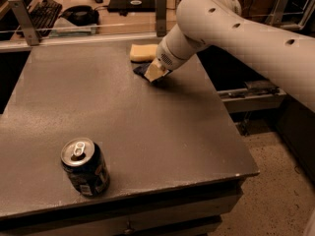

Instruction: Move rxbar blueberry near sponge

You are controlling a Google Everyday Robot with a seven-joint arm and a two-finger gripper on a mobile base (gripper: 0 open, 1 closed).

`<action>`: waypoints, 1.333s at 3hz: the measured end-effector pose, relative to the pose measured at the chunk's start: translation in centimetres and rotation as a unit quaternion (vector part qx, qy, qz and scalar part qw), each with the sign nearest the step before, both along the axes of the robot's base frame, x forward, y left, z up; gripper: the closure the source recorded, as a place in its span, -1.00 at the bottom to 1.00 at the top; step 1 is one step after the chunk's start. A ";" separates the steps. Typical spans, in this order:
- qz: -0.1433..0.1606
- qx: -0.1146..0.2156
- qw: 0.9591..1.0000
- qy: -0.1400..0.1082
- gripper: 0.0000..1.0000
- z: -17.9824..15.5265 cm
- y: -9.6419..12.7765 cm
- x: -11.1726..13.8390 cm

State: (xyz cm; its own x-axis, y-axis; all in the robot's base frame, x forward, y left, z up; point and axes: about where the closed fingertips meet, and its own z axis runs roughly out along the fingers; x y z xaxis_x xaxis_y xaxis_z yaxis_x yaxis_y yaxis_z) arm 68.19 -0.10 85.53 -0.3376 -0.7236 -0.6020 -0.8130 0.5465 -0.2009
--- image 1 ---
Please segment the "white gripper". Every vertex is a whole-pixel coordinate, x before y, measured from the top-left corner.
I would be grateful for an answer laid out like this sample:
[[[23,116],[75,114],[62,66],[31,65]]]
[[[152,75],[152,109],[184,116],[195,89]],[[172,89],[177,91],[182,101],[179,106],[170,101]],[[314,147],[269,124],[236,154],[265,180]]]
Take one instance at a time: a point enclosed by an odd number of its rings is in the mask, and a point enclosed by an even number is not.
[[[194,54],[207,47],[209,44],[187,37],[179,26],[175,25],[158,44],[156,59],[149,65],[145,78],[152,83],[162,78],[168,70],[178,69]]]

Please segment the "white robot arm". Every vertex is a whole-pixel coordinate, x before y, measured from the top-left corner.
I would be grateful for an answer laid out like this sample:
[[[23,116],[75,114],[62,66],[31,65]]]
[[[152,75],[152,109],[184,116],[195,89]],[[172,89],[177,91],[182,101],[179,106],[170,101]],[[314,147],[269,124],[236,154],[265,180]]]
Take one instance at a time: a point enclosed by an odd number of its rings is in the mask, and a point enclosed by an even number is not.
[[[212,45],[315,111],[315,38],[246,20],[221,0],[181,0],[145,78],[159,80]]]

